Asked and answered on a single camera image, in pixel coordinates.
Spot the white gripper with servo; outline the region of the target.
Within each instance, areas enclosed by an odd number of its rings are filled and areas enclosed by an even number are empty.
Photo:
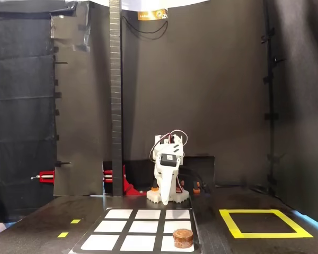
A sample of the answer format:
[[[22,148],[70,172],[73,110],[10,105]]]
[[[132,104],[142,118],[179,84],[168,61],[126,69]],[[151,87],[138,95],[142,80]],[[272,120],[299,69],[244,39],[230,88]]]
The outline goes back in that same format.
[[[155,160],[154,176],[163,205],[173,200],[176,190],[176,172],[182,164],[182,157],[175,153],[158,153]]]

